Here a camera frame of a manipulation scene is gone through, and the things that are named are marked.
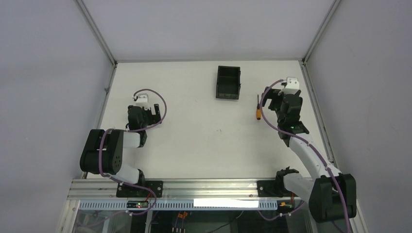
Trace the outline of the orange black screwdriver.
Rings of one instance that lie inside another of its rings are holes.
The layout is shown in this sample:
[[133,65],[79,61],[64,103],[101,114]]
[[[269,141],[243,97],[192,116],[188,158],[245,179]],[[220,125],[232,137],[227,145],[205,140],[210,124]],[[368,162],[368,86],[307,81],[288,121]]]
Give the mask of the orange black screwdriver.
[[257,95],[256,119],[257,119],[257,120],[261,120],[261,110],[260,110],[259,95]]

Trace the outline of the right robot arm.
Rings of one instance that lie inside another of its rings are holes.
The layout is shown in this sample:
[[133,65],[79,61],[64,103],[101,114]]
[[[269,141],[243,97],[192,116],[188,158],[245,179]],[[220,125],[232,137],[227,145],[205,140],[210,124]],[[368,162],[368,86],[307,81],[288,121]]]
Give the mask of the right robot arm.
[[345,220],[349,223],[357,214],[356,180],[344,174],[326,160],[316,148],[309,130],[300,120],[303,99],[300,89],[265,87],[259,103],[263,108],[270,100],[269,110],[277,116],[279,138],[294,152],[310,174],[304,178],[296,169],[287,167],[276,173],[268,184],[258,184],[264,197],[285,197],[295,194],[306,202],[312,218],[318,223]]

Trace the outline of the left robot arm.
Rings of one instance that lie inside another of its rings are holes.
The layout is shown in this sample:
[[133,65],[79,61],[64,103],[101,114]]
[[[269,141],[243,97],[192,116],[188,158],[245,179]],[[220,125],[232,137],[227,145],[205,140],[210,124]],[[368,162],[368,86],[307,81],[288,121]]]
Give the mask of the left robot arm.
[[80,169],[83,172],[102,175],[133,185],[145,186],[142,170],[131,167],[123,161],[123,150],[142,148],[147,141],[145,128],[160,123],[161,115],[158,104],[151,107],[128,106],[125,130],[92,129],[89,132],[81,158]]

